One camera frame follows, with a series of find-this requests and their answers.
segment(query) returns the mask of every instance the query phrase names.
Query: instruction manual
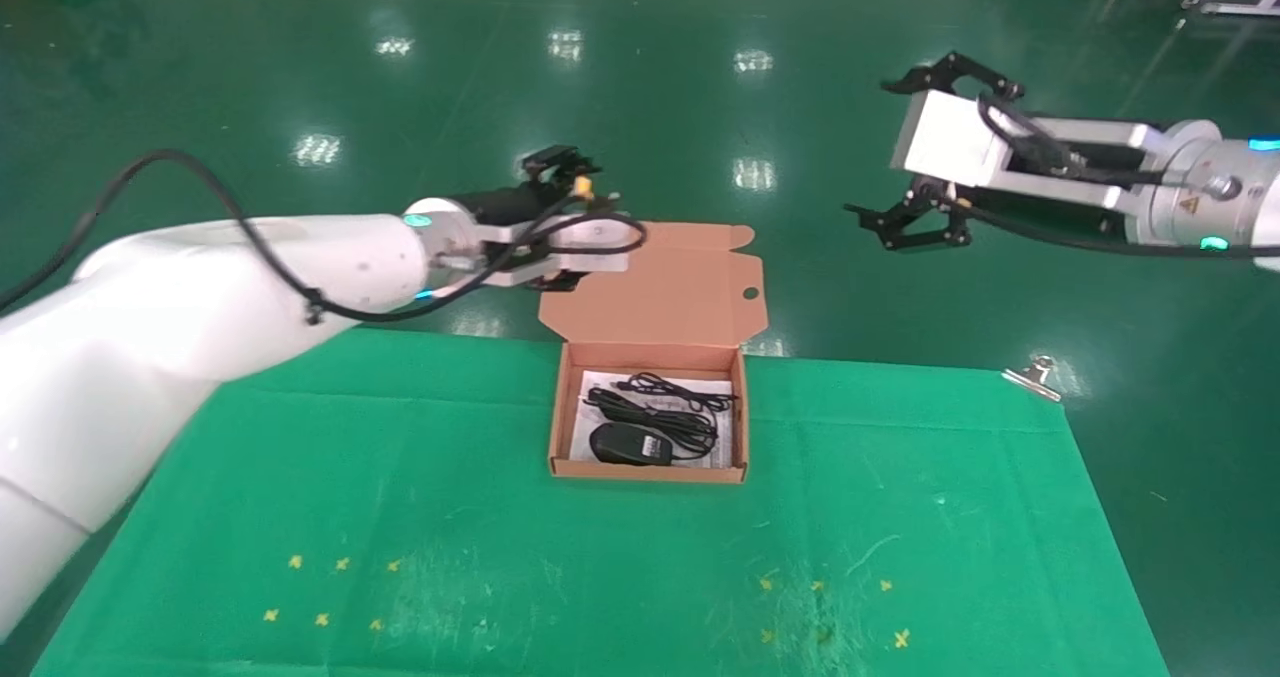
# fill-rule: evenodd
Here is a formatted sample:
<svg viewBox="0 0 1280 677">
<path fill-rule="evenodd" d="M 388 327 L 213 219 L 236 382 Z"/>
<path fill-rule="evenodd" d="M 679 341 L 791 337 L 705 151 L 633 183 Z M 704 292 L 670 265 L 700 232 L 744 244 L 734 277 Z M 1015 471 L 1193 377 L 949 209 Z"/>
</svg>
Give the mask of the instruction manual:
<svg viewBox="0 0 1280 677">
<path fill-rule="evenodd" d="M 613 372 L 582 372 L 582 389 L 577 395 L 577 417 L 573 421 L 573 440 L 570 445 L 568 458 L 579 462 L 599 462 L 591 453 L 590 435 L 600 425 L 608 424 L 603 413 L 590 404 L 584 404 L 586 393 L 591 386 L 620 393 L 636 404 L 652 407 L 654 410 L 671 410 L 673 412 L 692 412 L 685 398 L 680 395 L 646 395 L 636 393 L 622 393 L 614 381 L 627 381 L 631 375 L 614 375 Z M 728 380 L 676 380 L 666 378 L 667 381 L 685 386 L 685 389 L 699 393 L 733 394 L 733 388 Z M 712 413 L 716 418 L 716 445 L 712 452 L 700 459 L 676 459 L 672 467 L 695 468 L 726 468 L 732 465 L 733 452 L 733 411 Z M 676 448 L 676 457 L 689 454 L 685 449 Z"/>
</svg>

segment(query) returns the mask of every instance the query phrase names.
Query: white robotic arm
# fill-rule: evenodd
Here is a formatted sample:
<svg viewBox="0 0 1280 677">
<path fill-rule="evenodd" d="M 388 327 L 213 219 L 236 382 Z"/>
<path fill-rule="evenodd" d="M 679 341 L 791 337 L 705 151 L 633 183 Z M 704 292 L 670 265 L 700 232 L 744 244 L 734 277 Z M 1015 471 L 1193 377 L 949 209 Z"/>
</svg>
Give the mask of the white robotic arm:
<svg viewBox="0 0 1280 677">
<path fill-rule="evenodd" d="M 955 93 L 959 77 L 991 92 Z M 900 203 L 854 206 L 860 227 L 887 250 L 965 247 L 974 218 L 1032 239 L 1156 257 L 1256 259 L 1280 271 L 1280 145 L 1222 139 L 1212 122 L 1169 129 L 1143 122 L 1028 116 L 1012 106 L 1015 81 L 951 52 L 883 84 L 910 95 L 891 165 L 914 175 Z M 1092 221 L 1092 239 L 1001 215 L 1019 200 L 1052 200 Z M 948 214 L 941 230 L 908 234 L 924 212 Z"/>
<path fill-rule="evenodd" d="M 572 289 L 585 273 L 626 270 L 644 234 L 608 207 L 530 225 L 547 202 L 595 200 L 585 174 L 572 177 L 425 198 L 403 216 L 252 225 L 302 284 L 355 311 L 458 297 L 484 273 L 490 285 Z M 534 229 L 544 238 L 527 239 Z M 495 264 L 503 253 L 515 259 Z M 114 241 L 67 288 L 0 320 L 0 641 L 221 381 L 355 324 L 317 314 L 238 221 Z"/>
</svg>

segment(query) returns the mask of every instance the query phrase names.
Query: box flap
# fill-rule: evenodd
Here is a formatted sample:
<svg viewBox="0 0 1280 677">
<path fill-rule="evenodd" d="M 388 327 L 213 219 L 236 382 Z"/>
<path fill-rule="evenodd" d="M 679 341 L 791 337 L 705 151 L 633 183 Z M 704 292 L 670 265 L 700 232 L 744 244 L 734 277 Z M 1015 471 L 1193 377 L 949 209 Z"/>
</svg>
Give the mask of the box flap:
<svg viewBox="0 0 1280 677">
<path fill-rule="evenodd" d="M 547 293 L 539 320 L 576 343 L 740 346 L 769 325 L 764 266 L 732 250 L 745 225 L 645 221 L 649 241 L 626 273 L 594 273 Z"/>
</svg>

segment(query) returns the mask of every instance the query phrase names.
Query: green cloth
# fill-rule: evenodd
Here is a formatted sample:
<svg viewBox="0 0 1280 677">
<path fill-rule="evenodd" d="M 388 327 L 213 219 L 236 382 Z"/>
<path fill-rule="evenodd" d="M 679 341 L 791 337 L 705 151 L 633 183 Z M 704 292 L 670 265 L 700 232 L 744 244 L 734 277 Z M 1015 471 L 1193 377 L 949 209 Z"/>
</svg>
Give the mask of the green cloth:
<svg viewBox="0 0 1280 677">
<path fill-rule="evenodd" d="M 1059 404 L 750 358 L 745 485 L 573 481 L 558 354 L 356 330 L 224 386 L 36 674 L 1167 673 Z"/>
</svg>

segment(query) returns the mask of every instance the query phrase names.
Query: cardboard box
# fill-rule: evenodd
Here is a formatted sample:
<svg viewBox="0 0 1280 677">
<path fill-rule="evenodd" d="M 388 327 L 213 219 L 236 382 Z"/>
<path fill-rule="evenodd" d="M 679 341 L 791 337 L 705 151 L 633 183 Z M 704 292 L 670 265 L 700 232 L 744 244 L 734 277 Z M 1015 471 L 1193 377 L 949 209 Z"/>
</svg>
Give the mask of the cardboard box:
<svg viewBox="0 0 1280 677">
<path fill-rule="evenodd" d="M 556 386 L 548 459 L 557 477 L 739 484 L 750 457 L 742 343 L 768 326 L 764 266 L 736 253 L 750 227 L 646 221 L 649 241 L 626 273 L 594 273 L 571 293 L 547 293 L 539 319 L 566 339 Z M 632 467 L 568 459 L 582 372 L 657 372 L 730 380 L 732 466 Z"/>
</svg>

